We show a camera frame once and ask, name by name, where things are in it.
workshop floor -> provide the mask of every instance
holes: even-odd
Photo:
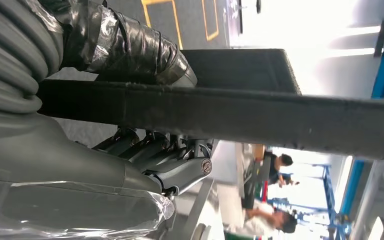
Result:
[[[235,1],[107,0],[107,3],[109,8],[160,31],[181,49],[227,49],[230,39],[239,34],[239,18],[232,8]],[[64,68],[49,78],[93,81],[96,75]],[[69,139],[88,147],[97,145],[117,130],[114,125],[68,119],[57,121]]]

metal beam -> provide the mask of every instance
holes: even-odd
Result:
[[[119,82],[41,83],[42,114],[384,160],[384,101]]]

dark hair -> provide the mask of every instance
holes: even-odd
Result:
[[[295,228],[297,227],[298,221],[295,218],[294,215],[288,213],[288,212],[283,212],[283,225],[282,225],[282,232],[286,234],[293,234],[295,233]]]
[[[292,157],[286,154],[282,154],[280,159],[285,167],[291,166],[294,163],[294,161],[292,161]]]

white shirt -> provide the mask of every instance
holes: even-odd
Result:
[[[274,212],[271,205],[258,200],[254,201],[254,209],[259,209],[268,214],[272,214]],[[234,234],[264,238],[272,237],[275,232],[275,228],[271,226],[266,219],[259,216],[254,216],[253,218],[246,220],[243,227],[229,226],[227,230]]]

person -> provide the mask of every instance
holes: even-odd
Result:
[[[280,156],[277,156],[271,151],[265,151],[263,159],[264,161],[267,161],[267,160],[270,161],[268,183],[275,184],[279,182],[282,186],[285,185],[286,180],[284,179],[284,176],[279,173],[279,171],[281,167],[289,167],[294,163],[294,161],[292,160],[292,157],[287,154],[282,154]]]
[[[255,200],[253,209],[243,210],[245,223],[242,227],[229,226],[226,230],[229,233],[242,236],[257,236],[270,238],[275,230],[291,234],[295,232],[298,224],[294,215],[274,209],[266,202]]]
[[[279,187],[282,188],[285,185],[298,185],[299,181],[293,181],[291,174],[279,173],[277,176],[273,176],[268,182],[269,185],[279,184]]]

